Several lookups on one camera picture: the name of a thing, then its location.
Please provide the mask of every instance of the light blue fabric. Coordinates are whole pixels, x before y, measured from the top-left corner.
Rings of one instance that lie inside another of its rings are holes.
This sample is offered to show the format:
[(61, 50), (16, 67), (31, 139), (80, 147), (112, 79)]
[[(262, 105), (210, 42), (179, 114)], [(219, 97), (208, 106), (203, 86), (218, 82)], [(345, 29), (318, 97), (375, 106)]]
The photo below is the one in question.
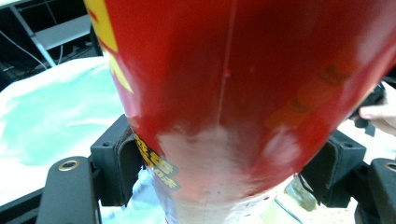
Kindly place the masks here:
[[(123, 113), (104, 58), (74, 60), (0, 93), (0, 204), (45, 185), (50, 166), (90, 155)], [(142, 171), (126, 208), (102, 208), (104, 223), (162, 223), (163, 210)]]

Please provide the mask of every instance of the red bottle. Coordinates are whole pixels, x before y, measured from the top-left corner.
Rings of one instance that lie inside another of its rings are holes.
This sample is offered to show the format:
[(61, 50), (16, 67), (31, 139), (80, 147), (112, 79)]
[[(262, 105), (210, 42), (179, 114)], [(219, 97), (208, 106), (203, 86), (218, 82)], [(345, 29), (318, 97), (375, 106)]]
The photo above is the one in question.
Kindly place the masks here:
[(85, 0), (169, 223), (237, 223), (396, 56), (396, 2)]

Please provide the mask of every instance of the white surface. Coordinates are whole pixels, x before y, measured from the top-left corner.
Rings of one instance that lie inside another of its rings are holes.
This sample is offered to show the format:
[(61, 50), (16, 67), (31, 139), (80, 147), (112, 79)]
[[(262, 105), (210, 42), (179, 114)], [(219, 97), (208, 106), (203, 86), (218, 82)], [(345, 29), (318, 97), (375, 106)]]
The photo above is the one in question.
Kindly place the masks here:
[(103, 58), (75, 60), (0, 93), (0, 204), (42, 188), (50, 166), (88, 156), (122, 113)]

